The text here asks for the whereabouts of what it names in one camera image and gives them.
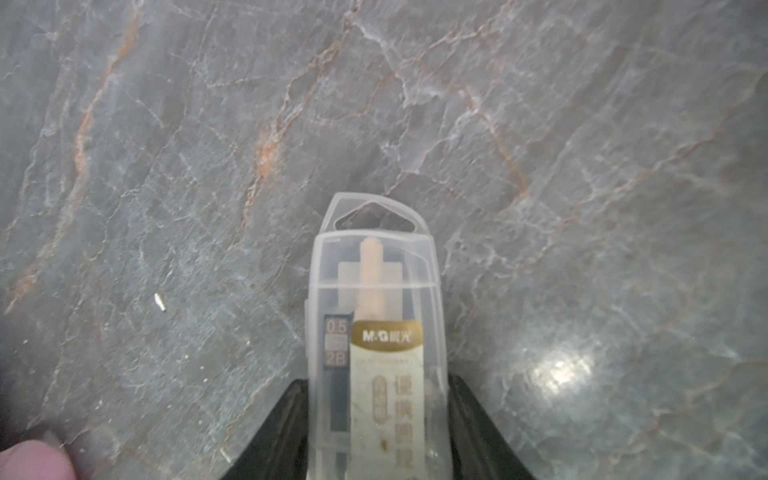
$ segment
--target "fingertip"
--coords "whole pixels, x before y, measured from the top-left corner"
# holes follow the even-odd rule
[[[0,480],[77,480],[72,462],[39,440],[28,440],[0,454]]]

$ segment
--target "small white debris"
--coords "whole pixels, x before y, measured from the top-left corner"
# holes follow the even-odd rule
[[[223,448],[219,449],[219,452],[221,452],[221,456],[223,456],[223,457],[224,457],[224,460],[227,460],[227,463],[228,463],[228,464],[230,464],[230,465],[232,465],[232,457],[230,457],[229,455],[227,455],[227,453],[224,451],[224,449],[223,449]]]
[[[160,307],[160,310],[165,311],[165,303],[163,303],[163,299],[160,298],[159,293],[154,294],[154,302]]]

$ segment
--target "marble surface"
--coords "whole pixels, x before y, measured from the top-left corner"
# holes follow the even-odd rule
[[[539,478],[765,478],[767,72],[762,0],[4,0],[5,431],[216,478],[351,190],[426,219]]]

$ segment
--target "transparent plastic case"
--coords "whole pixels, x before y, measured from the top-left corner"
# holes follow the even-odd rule
[[[412,232],[337,230],[368,204]],[[306,301],[312,480],[451,478],[445,330],[435,244],[394,200],[333,197]]]

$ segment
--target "gold label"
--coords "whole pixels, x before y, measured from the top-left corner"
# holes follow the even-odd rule
[[[352,324],[352,344],[373,352],[405,352],[424,343],[418,320],[357,320]]]

